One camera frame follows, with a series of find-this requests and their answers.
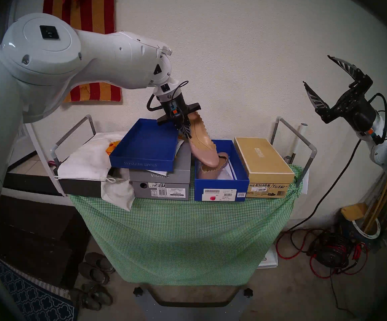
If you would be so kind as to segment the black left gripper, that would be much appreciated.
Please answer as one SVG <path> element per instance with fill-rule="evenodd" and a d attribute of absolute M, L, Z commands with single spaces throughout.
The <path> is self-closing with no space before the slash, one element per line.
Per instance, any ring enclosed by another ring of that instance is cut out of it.
<path fill-rule="evenodd" d="M 186 138 L 192 138 L 191 122 L 188 118 L 190 113 L 194 113 L 201 109 L 199 103 L 187 105 L 183 96 L 177 96 L 167 102 L 161 102 L 161 105 L 156 107 L 156 110 L 164 110 L 165 114 L 157 119 L 159 126 L 173 123 L 176 128 L 179 128 L 181 134 Z"/>

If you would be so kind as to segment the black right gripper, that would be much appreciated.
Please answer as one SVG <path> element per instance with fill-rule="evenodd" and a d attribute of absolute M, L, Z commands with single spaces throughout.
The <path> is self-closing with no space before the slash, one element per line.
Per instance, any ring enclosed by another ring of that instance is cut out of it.
<path fill-rule="evenodd" d="M 342 117 L 356 132 L 367 132 L 372 127 L 376 117 L 375 110 L 365 99 L 365 93 L 372 86 L 373 81 L 355 65 L 330 55 L 327 55 L 327 57 L 348 73 L 353 82 L 349 84 L 349 89 L 340 96 L 336 104 L 333 107 L 329 107 L 303 81 L 307 96 L 315 112 L 319 114 L 322 121 L 326 124 Z"/>

